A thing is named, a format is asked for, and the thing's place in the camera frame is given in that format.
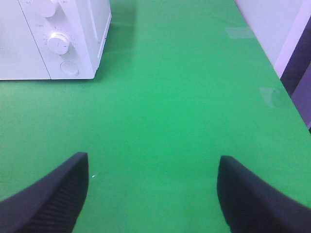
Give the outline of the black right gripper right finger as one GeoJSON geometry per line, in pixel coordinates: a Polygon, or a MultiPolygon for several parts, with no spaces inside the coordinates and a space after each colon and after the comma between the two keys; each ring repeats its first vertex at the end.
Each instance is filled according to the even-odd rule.
{"type": "Polygon", "coordinates": [[[232,233],[309,233],[311,210],[232,156],[220,157],[217,196],[232,233]]]}

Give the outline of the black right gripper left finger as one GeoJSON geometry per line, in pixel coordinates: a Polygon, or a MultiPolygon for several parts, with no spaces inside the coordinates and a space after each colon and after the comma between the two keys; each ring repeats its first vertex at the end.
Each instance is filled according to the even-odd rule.
{"type": "Polygon", "coordinates": [[[88,191],[88,154],[78,152],[0,202],[2,233],[71,233],[88,191]]]}

